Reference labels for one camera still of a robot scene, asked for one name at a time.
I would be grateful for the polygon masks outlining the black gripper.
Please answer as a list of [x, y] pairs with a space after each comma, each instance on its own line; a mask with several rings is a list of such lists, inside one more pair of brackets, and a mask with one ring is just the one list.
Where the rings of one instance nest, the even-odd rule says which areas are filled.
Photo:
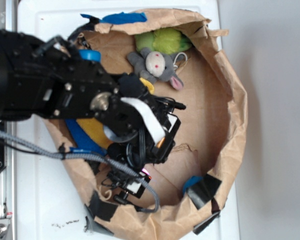
[[144, 167], [168, 159], [181, 125], [173, 111], [186, 106], [171, 97], [151, 94], [135, 74], [106, 74], [99, 83], [99, 92], [105, 95], [99, 120], [112, 141], [107, 148], [109, 157], [149, 182]]

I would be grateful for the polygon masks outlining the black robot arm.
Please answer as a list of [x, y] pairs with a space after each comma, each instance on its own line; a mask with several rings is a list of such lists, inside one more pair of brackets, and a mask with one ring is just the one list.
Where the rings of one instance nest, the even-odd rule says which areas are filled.
[[111, 140], [108, 158], [92, 150], [60, 147], [57, 159], [107, 163], [111, 189], [140, 198], [149, 187], [146, 164], [168, 159], [185, 106], [149, 92], [135, 74], [109, 74], [56, 36], [47, 42], [0, 30], [0, 120], [95, 118]]

